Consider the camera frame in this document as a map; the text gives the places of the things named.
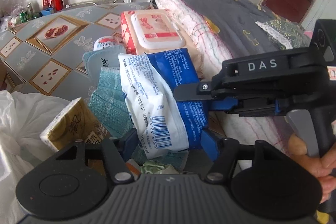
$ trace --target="blue and white package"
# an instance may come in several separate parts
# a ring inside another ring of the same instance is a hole
[[[120,54],[125,102],[148,159],[200,148],[207,118],[201,102],[176,102],[172,90],[199,82],[187,49]]]

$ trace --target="barcode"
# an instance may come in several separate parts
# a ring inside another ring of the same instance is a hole
[[[170,134],[164,116],[155,116],[152,118],[154,126],[154,136],[157,148],[165,148],[171,146]]]

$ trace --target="pillow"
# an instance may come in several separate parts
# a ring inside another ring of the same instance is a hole
[[[304,34],[299,25],[284,20],[270,20],[256,24],[267,32],[269,39],[281,49],[308,47],[310,38]]]

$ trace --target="human hand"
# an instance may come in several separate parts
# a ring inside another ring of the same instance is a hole
[[[323,191],[321,203],[328,200],[331,192],[336,189],[336,178],[330,175],[336,168],[336,143],[322,158],[311,158],[306,155],[305,142],[293,134],[288,141],[288,151],[292,160],[300,164],[321,183]]]

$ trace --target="plastic bag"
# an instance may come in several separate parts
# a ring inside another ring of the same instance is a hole
[[[21,10],[25,10],[28,2],[18,0],[2,0],[2,10],[4,15],[18,16]]]
[[[16,224],[24,216],[16,200],[16,184],[53,154],[39,136],[68,103],[37,93],[0,91],[1,224]]]

